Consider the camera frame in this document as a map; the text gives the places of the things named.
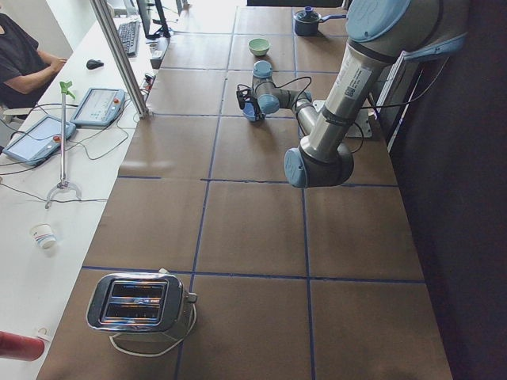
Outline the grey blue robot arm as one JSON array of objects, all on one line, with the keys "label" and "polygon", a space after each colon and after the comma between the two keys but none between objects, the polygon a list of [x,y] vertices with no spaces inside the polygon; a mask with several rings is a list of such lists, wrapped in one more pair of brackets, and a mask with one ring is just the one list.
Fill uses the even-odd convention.
[{"label": "grey blue robot arm", "polygon": [[383,69],[401,54],[427,61],[459,50],[467,34],[468,1],[354,1],[346,15],[349,38],[341,69],[320,109],[303,90],[282,89],[272,66],[253,67],[252,85],[237,91],[238,105],[250,121],[290,109],[304,136],[284,155],[284,173],[297,188],[344,183],[353,172],[353,155],[342,142]]}]

